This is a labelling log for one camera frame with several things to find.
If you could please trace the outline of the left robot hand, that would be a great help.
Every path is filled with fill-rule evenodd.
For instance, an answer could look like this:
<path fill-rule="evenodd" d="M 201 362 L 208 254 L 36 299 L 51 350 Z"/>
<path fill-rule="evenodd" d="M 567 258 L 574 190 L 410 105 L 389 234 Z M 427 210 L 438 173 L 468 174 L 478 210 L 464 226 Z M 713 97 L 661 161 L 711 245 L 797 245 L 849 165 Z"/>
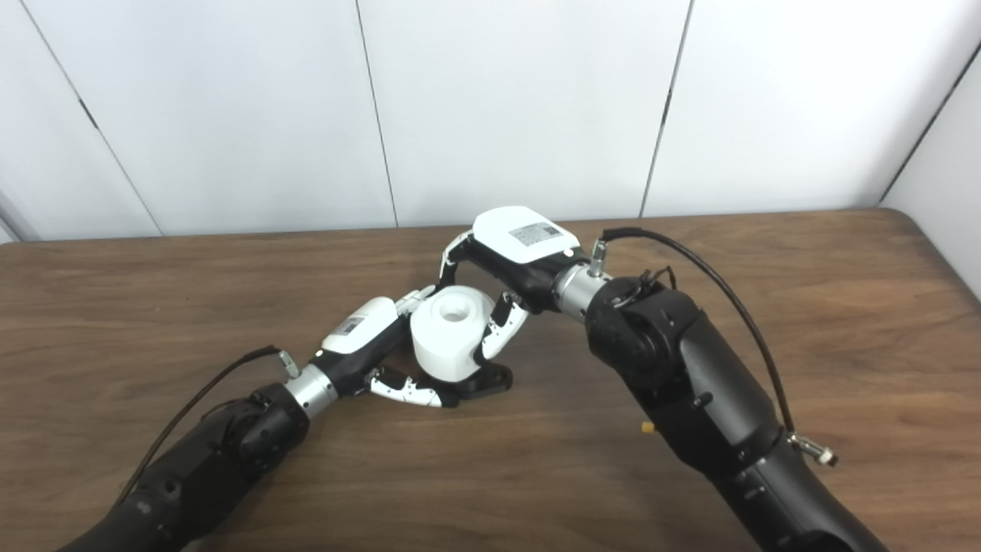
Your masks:
<path fill-rule="evenodd" d="M 295 395 L 308 392 L 302 405 L 309 415 L 337 399 L 364 393 L 404 404 L 456 408 L 460 399 L 451 391 L 425 387 L 419 379 L 382 367 L 390 353 L 411 340 L 412 314 L 434 292 L 430 285 L 399 300 L 371 298 L 337 325 L 302 370 L 309 381 L 294 389 Z"/>

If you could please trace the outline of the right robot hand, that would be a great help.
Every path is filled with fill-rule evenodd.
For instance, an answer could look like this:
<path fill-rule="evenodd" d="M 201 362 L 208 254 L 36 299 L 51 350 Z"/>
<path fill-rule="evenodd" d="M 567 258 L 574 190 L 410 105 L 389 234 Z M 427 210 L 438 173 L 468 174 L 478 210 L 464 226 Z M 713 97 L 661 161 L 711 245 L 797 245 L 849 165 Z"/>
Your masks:
<path fill-rule="evenodd" d="M 564 287 L 589 261 L 578 238 L 543 215 L 526 206 L 498 207 L 481 213 L 471 229 L 446 245 L 437 288 L 454 285 L 463 262 L 504 284 L 472 353 L 483 367 L 530 315 L 561 312 Z"/>

